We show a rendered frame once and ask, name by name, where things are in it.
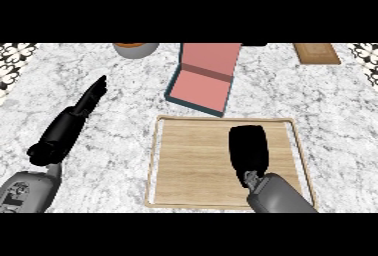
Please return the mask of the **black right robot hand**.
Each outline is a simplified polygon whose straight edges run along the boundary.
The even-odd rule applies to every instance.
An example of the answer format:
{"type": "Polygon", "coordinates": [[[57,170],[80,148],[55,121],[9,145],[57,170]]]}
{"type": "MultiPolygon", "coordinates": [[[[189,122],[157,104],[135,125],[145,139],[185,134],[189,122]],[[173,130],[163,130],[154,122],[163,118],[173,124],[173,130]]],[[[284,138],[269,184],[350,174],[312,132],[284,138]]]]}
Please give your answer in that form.
{"type": "Polygon", "coordinates": [[[247,188],[246,173],[256,171],[257,177],[262,178],[269,167],[268,139],[260,125],[243,125],[231,128],[229,155],[237,177],[243,187],[247,188]]]}

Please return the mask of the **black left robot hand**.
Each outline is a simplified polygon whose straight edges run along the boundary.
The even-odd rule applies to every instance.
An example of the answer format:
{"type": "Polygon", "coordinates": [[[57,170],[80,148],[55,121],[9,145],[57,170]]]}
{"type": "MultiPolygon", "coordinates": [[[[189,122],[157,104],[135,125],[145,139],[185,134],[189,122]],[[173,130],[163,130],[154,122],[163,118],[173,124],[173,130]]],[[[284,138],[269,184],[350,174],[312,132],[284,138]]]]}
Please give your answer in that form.
{"type": "Polygon", "coordinates": [[[76,144],[86,119],[107,91],[107,76],[102,76],[86,90],[77,104],[68,106],[60,113],[39,142],[30,147],[27,155],[34,165],[46,166],[62,162],[76,144]]]}

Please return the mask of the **pale wooden tray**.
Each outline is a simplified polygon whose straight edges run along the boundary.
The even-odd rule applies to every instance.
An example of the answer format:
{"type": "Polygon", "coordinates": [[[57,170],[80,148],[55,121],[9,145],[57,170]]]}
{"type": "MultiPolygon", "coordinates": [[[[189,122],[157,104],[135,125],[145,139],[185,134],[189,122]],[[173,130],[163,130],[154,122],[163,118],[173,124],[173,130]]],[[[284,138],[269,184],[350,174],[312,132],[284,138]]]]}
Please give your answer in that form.
{"type": "Polygon", "coordinates": [[[311,202],[316,194],[291,118],[157,117],[145,205],[157,208],[247,210],[229,157],[229,129],[260,125],[269,145],[269,170],[311,202]]]}

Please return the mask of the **pink and teal open box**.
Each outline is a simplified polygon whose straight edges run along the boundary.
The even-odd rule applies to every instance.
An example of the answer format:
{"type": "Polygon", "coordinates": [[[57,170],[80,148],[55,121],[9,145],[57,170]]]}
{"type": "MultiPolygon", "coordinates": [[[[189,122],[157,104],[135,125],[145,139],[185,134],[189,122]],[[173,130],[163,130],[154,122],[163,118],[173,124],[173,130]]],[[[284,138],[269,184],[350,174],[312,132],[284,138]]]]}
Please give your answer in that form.
{"type": "Polygon", "coordinates": [[[166,100],[210,115],[225,115],[240,43],[182,43],[166,100]]]}

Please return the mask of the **grey pot with orange contents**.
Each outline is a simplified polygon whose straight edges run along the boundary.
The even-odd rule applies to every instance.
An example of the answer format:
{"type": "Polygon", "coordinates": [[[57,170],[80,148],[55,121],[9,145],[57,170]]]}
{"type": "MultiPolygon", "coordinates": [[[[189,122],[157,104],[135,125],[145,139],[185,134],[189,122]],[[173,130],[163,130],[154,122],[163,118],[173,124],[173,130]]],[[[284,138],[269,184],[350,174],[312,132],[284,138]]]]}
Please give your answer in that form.
{"type": "Polygon", "coordinates": [[[158,43],[114,43],[117,53],[127,59],[145,58],[156,52],[158,46],[158,43]]]}

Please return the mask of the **brown wooden board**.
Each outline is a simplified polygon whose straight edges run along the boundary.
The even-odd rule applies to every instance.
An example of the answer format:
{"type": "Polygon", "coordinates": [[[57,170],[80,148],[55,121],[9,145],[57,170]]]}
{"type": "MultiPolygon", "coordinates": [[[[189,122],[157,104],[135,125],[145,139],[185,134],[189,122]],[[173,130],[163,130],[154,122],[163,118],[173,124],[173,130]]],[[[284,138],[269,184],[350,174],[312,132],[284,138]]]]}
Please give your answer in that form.
{"type": "Polygon", "coordinates": [[[302,64],[342,64],[330,43],[296,43],[294,48],[302,64]]]}

